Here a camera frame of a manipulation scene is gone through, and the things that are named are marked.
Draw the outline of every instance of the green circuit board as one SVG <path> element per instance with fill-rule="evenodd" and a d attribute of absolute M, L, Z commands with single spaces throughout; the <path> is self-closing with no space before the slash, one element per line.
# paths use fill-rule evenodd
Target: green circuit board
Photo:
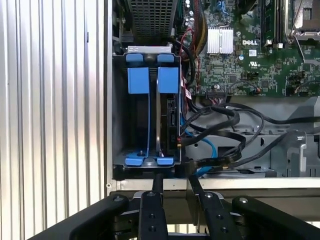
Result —
<path fill-rule="evenodd" d="M 215 1 L 205 10 L 209 28 L 217 28 L 225 22 L 233 28 L 234 51 L 231 54 L 208 54 L 205 48 L 199 55 L 198 84 L 191 86 L 191 94 L 204 96 L 210 91 L 225 92 L 232 83 L 247 80 L 260 88 L 257 96 L 318 96 L 320 88 L 317 82 L 302 87 L 298 94 L 294 90 L 306 81 L 320 81 L 320 44 L 301 44 L 305 59 L 319 64 L 303 63 L 296 44 L 284 43 L 282 49 L 265 47 L 261 45 L 260 8 L 255 7 L 239 18 L 235 2 L 225 2 L 228 16 L 216 12 Z M 247 84 L 239 84 L 232 88 L 232 94 L 248 96 L 254 90 Z"/>

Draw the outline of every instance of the metal chassis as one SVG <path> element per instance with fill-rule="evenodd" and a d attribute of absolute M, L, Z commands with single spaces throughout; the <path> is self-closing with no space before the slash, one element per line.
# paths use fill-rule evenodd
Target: metal chassis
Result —
<path fill-rule="evenodd" d="M 152 179 L 126 179 L 122 181 L 113 180 L 113 64 L 112 64 L 112 49 L 113 49 L 113 1 L 106 2 L 105 6 L 105 36 L 106 46 L 105 53 L 105 154 L 104 168 L 105 170 L 105 186 L 106 195 L 116 191 L 147 191 L 152 187 Z M 320 191 L 319 177 L 299 177 L 299 178 L 254 178 L 254 179 L 200 179 L 200 184 L 204 190 L 265 190 L 268 189 L 317 189 Z M 163 182 L 165 191 L 186 190 L 187 181 L 185 179 L 165 179 Z"/>

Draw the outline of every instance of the heatsink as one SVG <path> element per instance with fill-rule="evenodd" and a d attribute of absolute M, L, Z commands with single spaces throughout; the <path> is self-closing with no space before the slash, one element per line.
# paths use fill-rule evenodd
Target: heatsink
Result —
<path fill-rule="evenodd" d="M 234 52 L 234 29 L 214 27 L 208 30 L 208 54 L 232 54 Z"/>

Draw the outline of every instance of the silver corrugated metal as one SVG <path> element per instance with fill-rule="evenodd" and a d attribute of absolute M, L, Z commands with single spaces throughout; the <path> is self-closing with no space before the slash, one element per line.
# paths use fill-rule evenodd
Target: silver corrugated metal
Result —
<path fill-rule="evenodd" d="M 2 240 L 104 196 L 103 14 L 103 0 L 0 0 Z"/>

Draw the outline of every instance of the screw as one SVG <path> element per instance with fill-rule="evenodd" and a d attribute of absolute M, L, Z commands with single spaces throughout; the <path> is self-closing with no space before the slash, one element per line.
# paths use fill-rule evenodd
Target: screw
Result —
<path fill-rule="evenodd" d="M 150 226 L 149 227 L 149 232 L 155 232 L 157 228 L 155 226 Z"/>
<path fill-rule="evenodd" d="M 240 197 L 239 201 L 242 202 L 243 204 L 246 204 L 248 202 L 248 199 L 244 197 Z"/>
<path fill-rule="evenodd" d="M 115 202 L 121 202 L 123 200 L 122 197 L 117 196 L 115 199 L 113 199 L 113 201 Z"/>
<path fill-rule="evenodd" d="M 148 197 L 154 197 L 155 195 L 156 194 L 154 194 L 152 191 L 147 194 Z"/>
<path fill-rule="evenodd" d="M 168 43 L 166 46 L 167 46 L 167 47 L 170 47 L 171 49 L 174 48 L 174 45 L 173 45 L 172 43 Z"/>
<path fill-rule="evenodd" d="M 224 226 L 224 227 L 221 228 L 221 232 L 226 234 L 228 232 L 228 229 Z"/>
<path fill-rule="evenodd" d="M 205 195 L 207 198 L 212 198 L 212 197 L 213 197 L 212 193 L 210 193 L 210 192 L 206 192 L 204 195 Z"/>
<path fill-rule="evenodd" d="M 138 157 L 144 157 L 144 156 L 146 156 L 145 154 L 144 154 L 144 151 L 140 151 L 138 154 L 137 154 L 137 156 Z"/>

